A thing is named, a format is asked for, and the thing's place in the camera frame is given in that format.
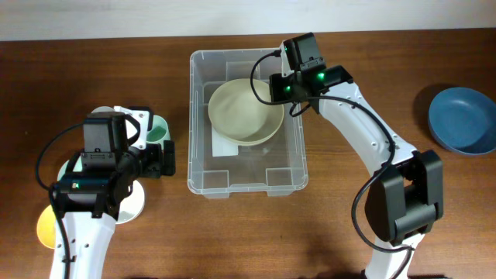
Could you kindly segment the beige bowl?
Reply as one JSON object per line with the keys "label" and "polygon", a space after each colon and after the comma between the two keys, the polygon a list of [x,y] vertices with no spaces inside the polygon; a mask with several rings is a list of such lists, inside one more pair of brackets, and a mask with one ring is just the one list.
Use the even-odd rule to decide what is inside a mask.
{"label": "beige bowl", "polygon": [[280,129],[283,117],[215,119],[212,127],[229,142],[254,146],[268,141]]}

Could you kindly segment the cream bowl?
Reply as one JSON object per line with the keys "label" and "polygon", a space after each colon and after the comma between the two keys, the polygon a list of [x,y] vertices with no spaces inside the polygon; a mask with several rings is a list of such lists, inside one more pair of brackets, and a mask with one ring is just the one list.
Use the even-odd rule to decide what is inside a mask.
{"label": "cream bowl", "polygon": [[268,105],[269,84],[248,78],[228,81],[218,87],[208,102],[208,117],[215,119],[275,117],[284,118],[283,105]]}

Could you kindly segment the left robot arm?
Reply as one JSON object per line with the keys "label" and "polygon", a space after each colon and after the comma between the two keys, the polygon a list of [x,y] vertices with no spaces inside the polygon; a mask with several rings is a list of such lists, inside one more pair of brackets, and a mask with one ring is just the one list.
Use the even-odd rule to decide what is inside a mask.
{"label": "left robot arm", "polygon": [[148,125],[130,115],[95,112],[80,126],[84,149],[69,164],[79,160],[82,169],[66,169],[49,191],[57,222],[52,278],[100,278],[120,204],[132,194],[133,182],[175,173],[174,142],[137,147]]}

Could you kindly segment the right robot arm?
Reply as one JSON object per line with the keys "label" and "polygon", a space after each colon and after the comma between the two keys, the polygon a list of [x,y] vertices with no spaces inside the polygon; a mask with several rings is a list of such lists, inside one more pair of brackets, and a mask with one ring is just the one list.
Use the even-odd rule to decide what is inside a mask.
{"label": "right robot arm", "polygon": [[443,217],[443,162],[398,136],[368,105],[341,66],[272,74],[272,101],[307,102],[359,155],[370,179],[351,209],[354,228],[373,250],[362,278],[406,278],[418,244]]}

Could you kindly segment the mint green plastic cup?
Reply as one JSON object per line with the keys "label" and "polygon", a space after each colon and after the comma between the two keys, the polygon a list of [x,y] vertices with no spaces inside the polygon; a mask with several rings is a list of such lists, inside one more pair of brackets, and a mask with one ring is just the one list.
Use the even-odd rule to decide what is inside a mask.
{"label": "mint green plastic cup", "polygon": [[164,140],[170,140],[171,134],[167,121],[159,115],[153,116],[152,128],[146,135],[148,143],[163,143]]}

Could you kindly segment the dark blue bowl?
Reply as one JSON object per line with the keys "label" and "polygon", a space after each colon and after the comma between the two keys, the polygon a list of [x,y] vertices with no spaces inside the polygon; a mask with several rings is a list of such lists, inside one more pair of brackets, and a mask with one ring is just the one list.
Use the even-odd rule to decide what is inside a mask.
{"label": "dark blue bowl", "polygon": [[448,88],[428,110],[428,126],[438,144],[468,156],[495,151],[495,102],[471,88]]}

